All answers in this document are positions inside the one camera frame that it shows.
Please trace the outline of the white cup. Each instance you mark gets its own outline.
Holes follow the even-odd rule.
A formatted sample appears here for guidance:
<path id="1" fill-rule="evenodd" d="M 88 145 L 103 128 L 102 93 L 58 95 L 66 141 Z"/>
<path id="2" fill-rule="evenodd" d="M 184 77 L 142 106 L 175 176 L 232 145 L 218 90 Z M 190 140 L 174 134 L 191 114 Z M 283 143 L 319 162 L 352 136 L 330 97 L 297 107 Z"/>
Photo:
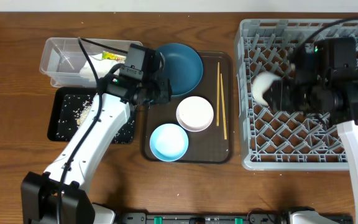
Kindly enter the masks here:
<path id="1" fill-rule="evenodd" d="M 282 78 L 270 72 L 262 72 L 258 74 L 252 82 L 252 96 L 256 103 L 262 106 L 268 106 L 268 103 L 263 98 L 263 94 L 270 88 L 272 83 Z"/>

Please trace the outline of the white tissue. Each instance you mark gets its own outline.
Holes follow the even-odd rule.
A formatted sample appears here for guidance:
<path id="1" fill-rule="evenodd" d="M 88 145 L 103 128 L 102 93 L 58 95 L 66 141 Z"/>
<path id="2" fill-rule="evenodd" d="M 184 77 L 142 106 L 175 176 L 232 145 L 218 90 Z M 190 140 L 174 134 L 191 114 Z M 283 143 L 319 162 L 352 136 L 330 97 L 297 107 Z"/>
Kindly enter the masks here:
<path id="1" fill-rule="evenodd" d="M 104 77 L 114 65 L 123 63 L 119 60 L 103 59 L 102 54 L 90 55 L 89 59 L 93 64 L 99 78 Z M 79 76 L 83 78 L 93 78 L 94 74 L 88 61 L 85 62 L 83 68 L 79 72 Z"/>

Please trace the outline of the yellow green snack wrapper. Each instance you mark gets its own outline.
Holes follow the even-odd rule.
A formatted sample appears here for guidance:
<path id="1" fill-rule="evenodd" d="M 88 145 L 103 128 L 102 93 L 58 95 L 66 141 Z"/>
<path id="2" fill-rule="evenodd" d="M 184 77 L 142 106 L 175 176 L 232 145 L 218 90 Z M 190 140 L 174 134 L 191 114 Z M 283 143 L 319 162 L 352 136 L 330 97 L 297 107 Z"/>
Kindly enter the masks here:
<path id="1" fill-rule="evenodd" d="M 102 53 L 102 59 L 103 60 L 115 60 L 115 61 L 118 61 L 119 63 L 123 63 L 126 60 L 126 56 L 104 51 Z"/>

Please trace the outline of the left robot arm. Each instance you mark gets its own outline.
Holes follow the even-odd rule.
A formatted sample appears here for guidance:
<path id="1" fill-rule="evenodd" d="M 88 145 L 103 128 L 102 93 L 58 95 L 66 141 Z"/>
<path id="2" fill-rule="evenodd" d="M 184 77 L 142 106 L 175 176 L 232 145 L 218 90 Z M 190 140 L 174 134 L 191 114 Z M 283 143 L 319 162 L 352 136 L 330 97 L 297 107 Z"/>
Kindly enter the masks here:
<path id="1" fill-rule="evenodd" d="M 124 63 L 96 78 L 91 109 L 66 148 L 42 174 L 29 172 L 21 184 L 24 223 L 113 223 L 110 208 L 91 203 L 91 181 L 115 135 L 140 105 L 171 100 L 165 59 L 155 50 L 132 44 Z"/>

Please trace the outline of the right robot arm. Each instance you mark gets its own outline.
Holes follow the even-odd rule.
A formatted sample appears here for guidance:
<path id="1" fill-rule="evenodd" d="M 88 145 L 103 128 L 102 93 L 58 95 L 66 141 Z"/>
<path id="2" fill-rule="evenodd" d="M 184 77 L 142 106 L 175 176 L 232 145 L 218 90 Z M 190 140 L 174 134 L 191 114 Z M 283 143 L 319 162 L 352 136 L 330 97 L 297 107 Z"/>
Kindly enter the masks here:
<path id="1" fill-rule="evenodd" d="M 294 53 L 295 79 L 262 72 L 252 82 L 256 102 L 274 111 L 329 113 L 347 156 L 358 223 L 358 68 L 352 37 L 320 40 Z"/>

